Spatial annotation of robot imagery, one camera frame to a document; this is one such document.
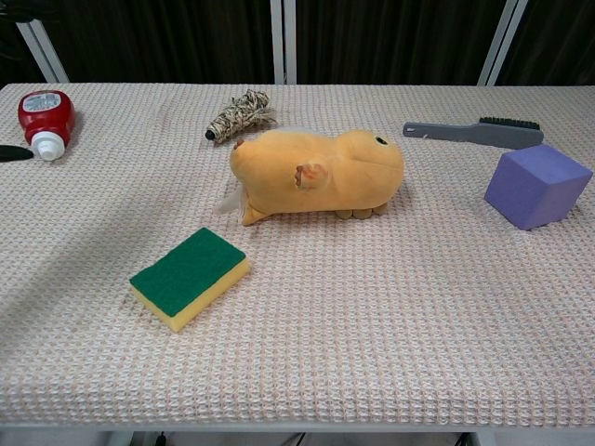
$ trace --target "dark curtain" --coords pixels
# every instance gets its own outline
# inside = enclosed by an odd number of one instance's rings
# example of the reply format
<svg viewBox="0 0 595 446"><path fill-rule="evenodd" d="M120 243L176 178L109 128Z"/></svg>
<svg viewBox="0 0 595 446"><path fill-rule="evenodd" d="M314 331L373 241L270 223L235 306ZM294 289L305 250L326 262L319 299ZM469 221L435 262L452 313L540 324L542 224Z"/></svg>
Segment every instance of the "dark curtain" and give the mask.
<svg viewBox="0 0 595 446"><path fill-rule="evenodd" d="M497 83L595 84L595 2L530 1Z"/></svg>
<svg viewBox="0 0 595 446"><path fill-rule="evenodd" d="M269 0L58 0L72 82L273 83Z"/></svg>
<svg viewBox="0 0 595 446"><path fill-rule="evenodd" d="M0 21L0 88L12 83L45 81L17 25Z"/></svg>
<svg viewBox="0 0 595 446"><path fill-rule="evenodd" d="M505 3L297 0L297 81L476 85Z"/></svg>

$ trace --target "green scouring pad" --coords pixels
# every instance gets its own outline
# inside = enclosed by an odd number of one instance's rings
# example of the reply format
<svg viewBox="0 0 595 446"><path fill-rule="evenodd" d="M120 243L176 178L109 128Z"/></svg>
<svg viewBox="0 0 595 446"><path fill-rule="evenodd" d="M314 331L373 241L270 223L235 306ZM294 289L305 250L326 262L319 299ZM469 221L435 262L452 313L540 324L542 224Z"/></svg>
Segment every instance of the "green scouring pad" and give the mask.
<svg viewBox="0 0 595 446"><path fill-rule="evenodd" d="M249 270L242 251L202 228L130 283L137 299L178 332Z"/></svg>

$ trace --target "stuffed toy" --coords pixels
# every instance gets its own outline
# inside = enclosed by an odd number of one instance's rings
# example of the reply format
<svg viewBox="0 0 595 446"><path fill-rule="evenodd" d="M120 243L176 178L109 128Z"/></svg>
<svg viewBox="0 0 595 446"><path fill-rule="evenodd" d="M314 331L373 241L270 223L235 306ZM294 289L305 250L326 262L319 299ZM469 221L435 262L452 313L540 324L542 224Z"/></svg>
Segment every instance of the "stuffed toy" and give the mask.
<svg viewBox="0 0 595 446"><path fill-rule="evenodd" d="M382 215L404 170L399 147L365 130L336 138L270 130L254 140L238 140L230 165L241 187L218 211L240 208L245 226L281 213Z"/></svg>

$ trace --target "gray brush handle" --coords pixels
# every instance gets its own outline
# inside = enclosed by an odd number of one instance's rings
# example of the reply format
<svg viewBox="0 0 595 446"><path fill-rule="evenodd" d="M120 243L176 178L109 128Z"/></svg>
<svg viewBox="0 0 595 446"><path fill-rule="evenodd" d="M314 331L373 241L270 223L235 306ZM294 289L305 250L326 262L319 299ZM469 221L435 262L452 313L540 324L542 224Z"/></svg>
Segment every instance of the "gray brush handle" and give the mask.
<svg viewBox="0 0 595 446"><path fill-rule="evenodd" d="M514 150L536 146L543 141L541 130L485 123L473 125L405 123L403 135L410 138L473 142Z"/></svg>

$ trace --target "red bottle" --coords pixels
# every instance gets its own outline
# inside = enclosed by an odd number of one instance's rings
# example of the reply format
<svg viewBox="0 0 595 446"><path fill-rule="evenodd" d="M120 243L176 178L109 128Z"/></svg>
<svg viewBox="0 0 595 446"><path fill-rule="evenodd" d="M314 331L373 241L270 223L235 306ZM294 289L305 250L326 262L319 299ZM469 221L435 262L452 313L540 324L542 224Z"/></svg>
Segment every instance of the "red bottle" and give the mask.
<svg viewBox="0 0 595 446"><path fill-rule="evenodd" d="M64 154L74 128L74 106L61 91L29 93L20 100L19 122L33 153L53 161Z"/></svg>

